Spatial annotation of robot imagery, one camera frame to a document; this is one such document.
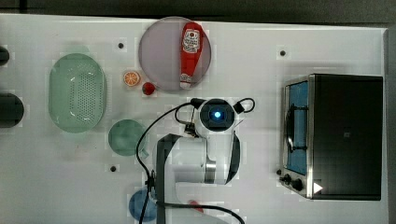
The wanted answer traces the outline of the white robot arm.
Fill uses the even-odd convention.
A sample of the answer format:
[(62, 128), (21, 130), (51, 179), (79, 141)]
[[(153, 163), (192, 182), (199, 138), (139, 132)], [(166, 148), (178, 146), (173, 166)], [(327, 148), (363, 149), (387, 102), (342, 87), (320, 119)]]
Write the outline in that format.
[(238, 112), (223, 99), (193, 98), (197, 109), (194, 137), (171, 134), (156, 144), (156, 224), (227, 224), (203, 214), (199, 204), (183, 204), (176, 184), (226, 185), (240, 163), (240, 142), (234, 132)]

